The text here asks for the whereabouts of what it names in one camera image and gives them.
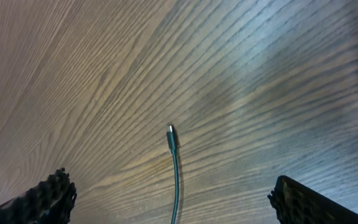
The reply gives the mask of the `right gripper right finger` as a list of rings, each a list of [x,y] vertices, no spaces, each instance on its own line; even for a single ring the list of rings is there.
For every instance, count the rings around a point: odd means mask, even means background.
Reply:
[[[358,214],[285,176],[267,195],[281,224],[358,224]]]

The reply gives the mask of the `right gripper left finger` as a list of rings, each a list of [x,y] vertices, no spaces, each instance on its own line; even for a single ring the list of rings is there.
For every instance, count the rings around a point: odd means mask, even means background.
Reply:
[[[77,191],[64,168],[0,205],[0,224],[68,224]]]

